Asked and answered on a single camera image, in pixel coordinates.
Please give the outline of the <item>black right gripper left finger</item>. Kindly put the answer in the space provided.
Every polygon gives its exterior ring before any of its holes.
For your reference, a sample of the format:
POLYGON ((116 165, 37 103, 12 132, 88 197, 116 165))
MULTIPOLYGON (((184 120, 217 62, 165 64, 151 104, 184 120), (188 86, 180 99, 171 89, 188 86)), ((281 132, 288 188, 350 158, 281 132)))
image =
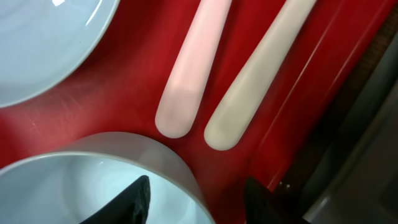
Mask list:
POLYGON ((149 205, 150 180, 142 175, 80 224, 146 224, 149 205))

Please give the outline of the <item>pink plastic fork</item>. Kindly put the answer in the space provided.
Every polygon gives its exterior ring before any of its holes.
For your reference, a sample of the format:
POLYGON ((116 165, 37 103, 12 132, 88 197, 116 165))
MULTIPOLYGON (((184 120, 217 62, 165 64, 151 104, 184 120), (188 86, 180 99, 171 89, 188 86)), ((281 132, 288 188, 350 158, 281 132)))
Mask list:
POLYGON ((231 0, 201 0, 165 85, 155 126, 168 138, 191 129, 203 97, 231 0))

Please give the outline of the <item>red serving tray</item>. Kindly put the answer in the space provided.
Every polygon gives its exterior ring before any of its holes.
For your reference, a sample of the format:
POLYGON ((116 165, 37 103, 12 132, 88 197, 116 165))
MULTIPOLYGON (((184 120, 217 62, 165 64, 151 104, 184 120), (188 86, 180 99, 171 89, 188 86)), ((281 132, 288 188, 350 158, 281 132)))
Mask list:
POLYGON ((190 132, 169 139, 155 113, 198 7, 197 1, 121 1, 105 35, 66 80, 1 110, 1 165, 50 152, 94 133, 149 136, 190 167, 217 223, 243 223, 244 180, 275 189, 301 144, 397 5, 396 0, 318 1, 251 124, 224 152, 205 126, 282 1, 233 1, 190 132))

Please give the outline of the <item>light blue bowl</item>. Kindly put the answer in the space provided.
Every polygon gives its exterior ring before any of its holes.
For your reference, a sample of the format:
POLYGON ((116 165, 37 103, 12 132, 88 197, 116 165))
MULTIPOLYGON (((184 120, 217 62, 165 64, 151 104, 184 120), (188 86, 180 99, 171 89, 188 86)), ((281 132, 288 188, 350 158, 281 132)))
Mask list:
POLYGON ((1 169, 1 222, 81 223, 140 176, 150 180, 146 223, 213 224, 184 160, 133 133, 87 136, 1 169))

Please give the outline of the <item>light blue plate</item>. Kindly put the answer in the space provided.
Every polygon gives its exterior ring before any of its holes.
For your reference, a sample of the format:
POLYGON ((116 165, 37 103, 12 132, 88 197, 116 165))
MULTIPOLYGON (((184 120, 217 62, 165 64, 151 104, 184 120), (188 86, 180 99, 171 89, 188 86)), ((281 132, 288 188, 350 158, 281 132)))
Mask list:
POLYGON ((119 0, 2 0, 1 107, 62 82, 92 53, 119 0))

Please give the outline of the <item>cream plastic spoon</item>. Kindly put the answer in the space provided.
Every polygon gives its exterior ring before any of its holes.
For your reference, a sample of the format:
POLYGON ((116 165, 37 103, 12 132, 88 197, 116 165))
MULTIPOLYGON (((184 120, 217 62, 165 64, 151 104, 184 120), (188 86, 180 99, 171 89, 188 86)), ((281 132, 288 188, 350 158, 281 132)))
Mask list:
POLYGON ((217 151, 234 147, 266 95, 316 0, 286 0, 214 110, 204 130, 217 151))

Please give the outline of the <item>grey dishwasher rack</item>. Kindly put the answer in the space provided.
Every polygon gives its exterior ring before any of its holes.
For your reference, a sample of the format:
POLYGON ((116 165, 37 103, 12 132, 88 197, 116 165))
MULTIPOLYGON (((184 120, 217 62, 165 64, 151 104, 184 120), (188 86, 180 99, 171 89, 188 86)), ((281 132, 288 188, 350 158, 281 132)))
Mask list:
POLYGON ((397 9, 276 189, 310 223, 397 222, 397 9))

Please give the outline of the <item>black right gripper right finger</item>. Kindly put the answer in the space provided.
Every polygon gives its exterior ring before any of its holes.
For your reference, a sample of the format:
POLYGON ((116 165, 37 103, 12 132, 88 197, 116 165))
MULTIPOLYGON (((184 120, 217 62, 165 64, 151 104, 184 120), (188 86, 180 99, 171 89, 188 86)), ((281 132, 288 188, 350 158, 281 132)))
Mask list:
POLYGON ((309 224, 288 211, 262 183, 248 177, 244 186, 246 224, 309 224))

